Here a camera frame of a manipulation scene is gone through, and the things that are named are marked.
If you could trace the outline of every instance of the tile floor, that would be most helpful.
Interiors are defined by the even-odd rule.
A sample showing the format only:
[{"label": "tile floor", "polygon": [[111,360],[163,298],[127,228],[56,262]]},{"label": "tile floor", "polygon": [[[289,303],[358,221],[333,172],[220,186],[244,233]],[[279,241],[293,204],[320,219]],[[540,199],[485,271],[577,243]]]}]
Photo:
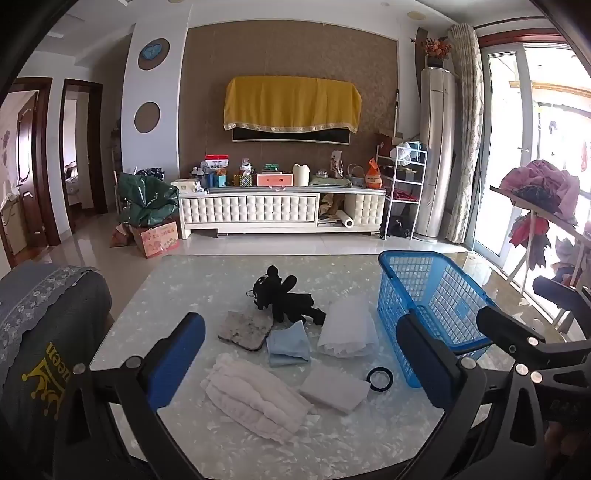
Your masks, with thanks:
[{"label": "tile floor", "polygon": [[[111,290],[113,298],[111,313],[113,318],[117,319],[162,257],[147,260],[135,245],[110,248],[111,233],[115,225],[115,214],[99,216],[85,224],[61,245],[52,248],[40,258],[40,261],[89,265],[97,268],[106,278]],[[171,254],[377,255],[389,249],[433,250],[453,254],[452,258],[476,281],[483,286],[488,285],[488,288],[485,286],[485,290],[504,311],[524,320],[541,319],[546,326],[550,327],[538,310],[526,299],[521,298],[486,260],[472,252],[468,254],[466,248],[460,245],[445,242],[429,244],[397,237],[390,237],[383,241],[377,236],[361,233],[247,234],[217,238],[212,232],[202,232],[191,234],[188,240],[181,240],[179,247],[171,251]]]}]

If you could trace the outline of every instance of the gold fringe trim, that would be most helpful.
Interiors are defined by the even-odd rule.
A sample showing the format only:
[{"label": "gold fringe trim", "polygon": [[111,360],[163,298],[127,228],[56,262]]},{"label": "gold fringe trim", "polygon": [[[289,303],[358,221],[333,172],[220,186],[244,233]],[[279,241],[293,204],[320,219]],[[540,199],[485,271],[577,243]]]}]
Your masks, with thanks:
[{"label": "gold fringe trim", "polygon": [[311,127],[266,127],[265,125],[251,125],[242,122],[233,122],[231,124],[225,124],[223,126],[224,130],[231,130],[232,128],[246,128],[248,130],[257,130],[259,132],[281,134],[302,134],[308,132],[317,132],[320,130],[330,130],[332,128],[347,128],[351,131],[351,133],[357,133],[357,129],[353,127],[353,125],[345,122],[325,125],[313,125]]}]

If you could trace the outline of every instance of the round wall decoration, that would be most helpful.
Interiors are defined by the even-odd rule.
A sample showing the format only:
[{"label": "round wall decoration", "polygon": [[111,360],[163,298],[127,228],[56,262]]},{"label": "round wall decoration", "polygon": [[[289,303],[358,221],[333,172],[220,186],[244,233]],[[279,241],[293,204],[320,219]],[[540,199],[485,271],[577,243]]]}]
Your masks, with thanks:
[{"label": "round wall decoration", "polygon": [[138,67],[142,70],[152,70],[160,65],[170,51],[170,43],[165,38],[157,38],[148,43],[139,52]]},{"label": "round wall decoration", "polygon": [[160,107],[154,102],[146,102],[135,113],[135,128],[139,133],[151,132],[160,121]]}]

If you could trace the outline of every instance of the pink box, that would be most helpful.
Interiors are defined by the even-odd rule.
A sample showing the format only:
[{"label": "pink box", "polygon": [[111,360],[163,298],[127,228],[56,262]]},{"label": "pink box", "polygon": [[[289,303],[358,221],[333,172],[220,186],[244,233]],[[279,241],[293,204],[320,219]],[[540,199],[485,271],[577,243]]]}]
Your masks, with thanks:
[{"label": "pink box", "polygon": [[259,187],[293,187],[293,173],[259,173],[256,176]]}]

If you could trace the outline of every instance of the ceiling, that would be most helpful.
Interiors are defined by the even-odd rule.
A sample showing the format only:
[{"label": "ceiling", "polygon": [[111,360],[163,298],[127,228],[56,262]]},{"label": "ceiling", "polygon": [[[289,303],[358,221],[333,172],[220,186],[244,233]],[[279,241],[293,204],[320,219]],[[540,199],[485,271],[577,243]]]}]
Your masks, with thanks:
[{"label": "ceiling", "polygon": [[[352,17],[367,17],[366,24],[371,24],[375,18],[390,17],[392,22],[404,23],[404,27],[411,27],[411,30],[423,27],[442,33],[455,22],[477,25],[501,18],[539,15],[529,0],[185,0],[183,3],[79,0],[51,29],[37,50],[69,55],[76,58],[77,64],[89,66],[116,45],[125,45],[121,39],[132,32],[141,18],[166,15],[191,4],[191,27],[208,23],[208,18],[212,19],[210,22],[223,17],[230,20],[257,18],[258,11],[272,11],[270,18],[297,19],[301,15],[298,12],[324,9],[330,16],[334,11],[331,8],[338,8],[350,9]],[[411,20],[407,17],[411,11],[425,18]]]},{"label": "ceiling", "polygon": [[419,0],[457,22],[476,27],[516,17],[542,15],[530,0]]}]

